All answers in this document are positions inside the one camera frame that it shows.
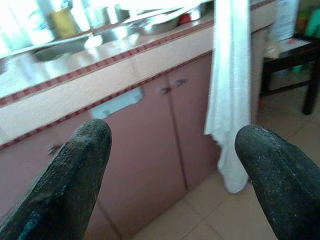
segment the floor tile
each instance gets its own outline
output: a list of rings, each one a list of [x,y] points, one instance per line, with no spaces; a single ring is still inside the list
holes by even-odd
[[[309,123],[289,140],[320,167],[320,125]]]
[[[184,200],[202,217],[206,217],[229,196],[221,174],[216,171],[198,187],[189,192]]]
[[[276,240],[253,187],[229,196],[207,218],[224,240]]]
[[[201,220],[200,216],[181,200],[138,232],[132,239],[181,240]]]
[[[182,240],[222,240],[204,221],[197,225]]]
[[[311,121],[312,121],[312,122],[315,122],[315,123],[317,123],[317,124],[320,124],[320,112],[318,112],[315,116],[313,116],[313,117],[311,118]]]
[[[314,105],[313,113],[304,115],[302,113],[304,101],[305,93],[297,92],[296,89],[276,93],[261,99],[261,103],[264,107],[281,110],[284,113],[289,113],[303,119],[311,119],[320,112],[320,101],[317,100]]]
[[[288,140],[307,123],[306,119],[279,109],[264,107],[258,111],[257,124]]]

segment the red object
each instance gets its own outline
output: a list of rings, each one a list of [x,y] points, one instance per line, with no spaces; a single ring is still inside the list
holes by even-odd
[[[182,14],[179,18],[179,25],[180,24],[187,24],[191,22],[190,15],[188,13]]]
[[[291,38],[290,40],[289,40],[289,44],[294,44],[296,42],[296,40],[294,39],[294,38]]]

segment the hanging towel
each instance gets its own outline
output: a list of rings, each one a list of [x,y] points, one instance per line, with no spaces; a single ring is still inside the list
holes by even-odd
[[[248,175],[235,151],[237,132],[250,124],[250,1],[215,0],[213,61],[204,133],[222,148],[218,169],[237,193]]]

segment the wooden table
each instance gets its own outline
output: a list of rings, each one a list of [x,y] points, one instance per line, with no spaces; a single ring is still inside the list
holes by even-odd
[[[306,37],[300,34],[295,34],[293,38],[309,41],[310,43],[289,51],[282,52],[279,58],[264,60],[260,96],[269,96],[295,88],[308,86],[302,113],[305,115],[310,115],[313,112],[313,108],[317,99],[320,81],[320,39]],[[309,80],[270,90],[272,73],[311,62],[314,63]]]

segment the metal handle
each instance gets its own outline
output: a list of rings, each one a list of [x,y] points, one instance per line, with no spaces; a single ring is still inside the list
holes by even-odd
[[[164,87],[164,88],[161,88],[160,90],[161,95],[167,95],[170,91],[171,91],[170,87]]]
[[[53,145],[48,149],[48,155],[53,156],[62,147],[62,145]]]
[[[175,81],[175,85],[177,87],[180,87],[181,85],[185,84],[186,82],[187,82],[186,79],[180,79],[180,80]]]

